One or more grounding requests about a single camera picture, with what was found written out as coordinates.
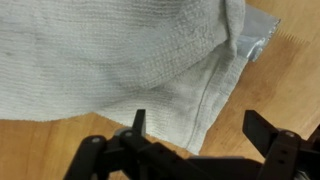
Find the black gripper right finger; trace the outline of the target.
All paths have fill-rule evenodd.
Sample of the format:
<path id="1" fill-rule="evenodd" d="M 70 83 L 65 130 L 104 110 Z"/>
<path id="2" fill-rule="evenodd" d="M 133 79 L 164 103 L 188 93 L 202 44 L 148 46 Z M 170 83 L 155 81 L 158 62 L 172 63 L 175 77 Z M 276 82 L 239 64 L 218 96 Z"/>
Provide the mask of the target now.
<path id="1" fill-rule="evenodd" d="M 265 158 L 257 180 L 320 180 L 320 125 L 304 140 L 246 110 L 242 132 Z"/>

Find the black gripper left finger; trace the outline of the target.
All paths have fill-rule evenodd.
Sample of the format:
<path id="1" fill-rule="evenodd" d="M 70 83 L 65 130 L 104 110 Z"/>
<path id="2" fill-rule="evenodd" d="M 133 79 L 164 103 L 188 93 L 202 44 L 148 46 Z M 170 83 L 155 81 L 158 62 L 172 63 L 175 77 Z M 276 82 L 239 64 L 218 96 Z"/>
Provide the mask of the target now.
<path id="1" fill-rule="evenodd" d="M 63 180 L 108 180 L 122 171 L 130 180 L 173 180 L 161 167 L 163 148 L 145 138 L 146 111 L 138 109 L 129 128 L 121 128 L 107 140 L 102 135 L 88 136 L 80 143 Z"/>

